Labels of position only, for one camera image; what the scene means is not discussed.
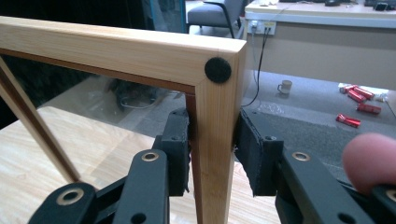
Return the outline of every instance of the chair back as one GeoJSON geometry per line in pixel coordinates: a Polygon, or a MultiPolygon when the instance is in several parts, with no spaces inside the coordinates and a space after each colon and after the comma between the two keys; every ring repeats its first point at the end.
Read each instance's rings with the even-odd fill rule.
{"type": "Polygon", "coordinates": [[[236,21],[244,11],[246,0],[224,0],[224,5],[227,8],[230,21],[236,21]]]}

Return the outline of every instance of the white desk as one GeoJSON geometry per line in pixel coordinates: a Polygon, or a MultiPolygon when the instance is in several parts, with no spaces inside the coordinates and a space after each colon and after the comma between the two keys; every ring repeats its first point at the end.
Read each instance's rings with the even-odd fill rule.
{"type": "MultiPolygon", "coordinates": [[[[277,21],[265,46],[263,71],[396,90],[396,11],[298,3],[262,7],[256,2],[245,11],[245,30],[249,20],[277,21]]],[[[252,41],[245,35],[255,43],[249,45],[250,62],[252,52],[261,51],[261,36],[252,41]]]]}
{"type": "Polygon", "coordinates": [[[396,11],[375,11],[372,7],[362,4],[325,7],[321,3],[278,3],[276,6],[263,7],[260,3],[254,2],[246,7],[246,19],[396,28],[396,11]]]}

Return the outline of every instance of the black object on desk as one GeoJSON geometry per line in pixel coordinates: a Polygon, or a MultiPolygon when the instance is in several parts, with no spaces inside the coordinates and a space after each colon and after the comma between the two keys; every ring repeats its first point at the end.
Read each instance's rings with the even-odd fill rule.
{"type": "Polygon", "coordinates": [[[325,7],[339,7],[341,2],[339,0],[326,0],[324,2],[325,7]]]}

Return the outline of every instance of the black rubber cap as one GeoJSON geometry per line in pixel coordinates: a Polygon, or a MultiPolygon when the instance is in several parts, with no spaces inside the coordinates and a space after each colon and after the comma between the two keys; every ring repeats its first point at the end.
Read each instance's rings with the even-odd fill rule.
{"type": "Polygon", "coordinates": [[[220,57],[211,58],[205,64],[205,73],[211,81],[223,83],[231,76],[231,66],[220,57]]]}

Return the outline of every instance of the white mug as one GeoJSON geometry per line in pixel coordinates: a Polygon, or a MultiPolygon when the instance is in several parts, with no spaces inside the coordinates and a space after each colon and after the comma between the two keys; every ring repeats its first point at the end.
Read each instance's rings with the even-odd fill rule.
{"type": "Polygon", "coordinates": [[[289,80],[283,80],[282,84],[277,85],[277,90],[283,94],[289,94],[292,84],[293,83],[289,80]]]}

